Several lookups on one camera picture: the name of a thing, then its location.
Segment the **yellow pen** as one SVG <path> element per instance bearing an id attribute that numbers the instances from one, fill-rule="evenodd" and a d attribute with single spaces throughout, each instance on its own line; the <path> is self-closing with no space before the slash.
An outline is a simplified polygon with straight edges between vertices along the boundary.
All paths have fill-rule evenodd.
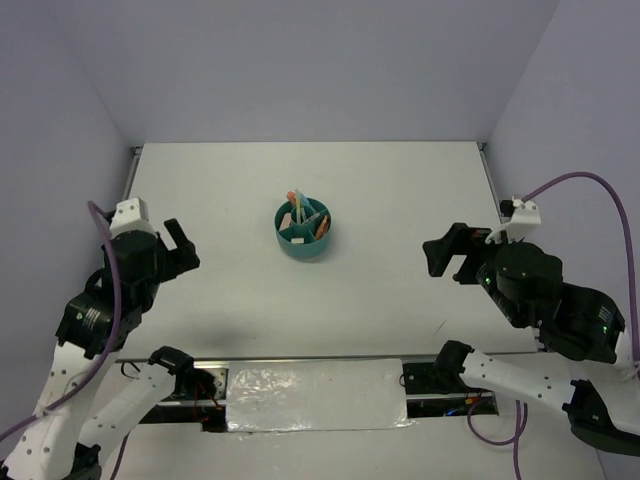
<path id="1" fill-rule="evenodd" d="M 301 200 L 299 199 L 298 196 L 295 196 L 294 200 L 295 200 L 296 223 L 302 224 L 303 223 L 302 214 L 304 213 L 304 210 L 301 205 Z"/>

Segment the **green white pen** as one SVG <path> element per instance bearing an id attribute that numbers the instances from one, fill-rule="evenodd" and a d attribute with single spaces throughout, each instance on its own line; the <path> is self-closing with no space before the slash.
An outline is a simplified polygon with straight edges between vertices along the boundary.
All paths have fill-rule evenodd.
<path id="1" fill-rule="evenodd" d="M 303 224 L 303 221 L 307 218 L 307 214 L 306 214 L 306 210 L 305 210 L 305 205 L 304 202 L 302 200 L 300 200 L 300 208 L 299 208 L 299 212 L 300 212 L 300 223 Z"/>

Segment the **purple pen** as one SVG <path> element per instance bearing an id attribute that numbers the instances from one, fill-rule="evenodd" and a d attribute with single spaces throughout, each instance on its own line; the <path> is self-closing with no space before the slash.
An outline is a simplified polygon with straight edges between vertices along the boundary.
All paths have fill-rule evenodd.
<path id="1" fill-rule="evenodd" d="M 313 215 L 309 216 L 308 218 L 306 218 L 306 219 L 303 221 L 303 225 L 308 224 L 308 223 L 311 223 L 311 222 L 314 222 L 315 220 L 317 220 L 317 219 L 319 219 L 319 218 L 322 218 L 323 216 L 324 216 L 324 214 L 323 214 L 323 213 L 321 213 L 321 212 L 316 212 L 315 214 L 313 214 Z"/>

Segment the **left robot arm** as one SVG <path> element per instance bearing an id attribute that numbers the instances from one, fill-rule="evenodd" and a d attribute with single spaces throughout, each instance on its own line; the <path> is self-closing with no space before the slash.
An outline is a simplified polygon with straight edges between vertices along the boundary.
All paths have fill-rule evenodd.
<path id="1" fill-rule="evenodd" d="M 20 438 L 1 462 L 4 479 L 100 478 L 140 421 L 165 398 L 189 396 L 203 375 L 190 355 L 163 346 L 118 396 L 91 411 L 106 373 L 153 306 L 160 285 L 200 265 L 175 219 L 164 223 L 174 248 L 148 220 L 127 218 L 122 209 L 97 226 L 105 237 L 104 266 L 65 307 L 37 407 L 9 430 Z"/>

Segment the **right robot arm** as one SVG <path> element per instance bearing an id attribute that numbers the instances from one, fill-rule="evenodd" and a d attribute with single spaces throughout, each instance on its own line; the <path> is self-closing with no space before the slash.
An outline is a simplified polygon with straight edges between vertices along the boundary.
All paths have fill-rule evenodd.
<path id="1" fill-rule="evenodd" d="M 540 342 L 581 364 L 583 379 L 560 380 L 510 366 L 459 341 L 436 357 L 436 383 L 492 390 L 538 403 L 567 417 L 574 436 L 608 453 L 639 454 L 639 380 L 630 330 L 605 293 L 563 279 L 563 263 L 525 241 L 494 243 L 487 229 L 455 223 L 443 237 L 422 245 L 428 273 L 440 277 L 451 259 L 464 261 L 454 275 L 479 285 L 509 324 L 538 331 Z"/>

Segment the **orange transparent cap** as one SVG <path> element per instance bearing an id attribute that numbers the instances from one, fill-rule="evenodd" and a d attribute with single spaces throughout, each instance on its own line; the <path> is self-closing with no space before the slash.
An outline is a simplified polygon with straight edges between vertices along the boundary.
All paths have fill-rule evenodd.
<path id="1" fill-rule="evenodd" d="M 326 234 L 328 228 L 329 228 L 329 216 L 324 215 L 315 232 L 315 239 L 320 240 Z"/>

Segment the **pink white stapler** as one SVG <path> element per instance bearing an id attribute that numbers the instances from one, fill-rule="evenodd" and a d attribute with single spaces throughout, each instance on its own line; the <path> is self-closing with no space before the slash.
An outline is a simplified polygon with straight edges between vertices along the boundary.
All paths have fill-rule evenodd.
<path id="1" fill-rule="evenodd" d="M 290 213 L 290 212 L 287 212 L 287 213 L 282 217 L 282 220 L 281 220 L 281 222 L 280 222 L 280 225 L 279 225 L 278 231 L 279 231 L 279 232 L 281 232 L 281 231 L 286 230 L 287 228 L 289 228 L 289 227 L 291 226 L 291 224 L 292 224 L 292 216 L 291 216 L 291 213 Z"/>

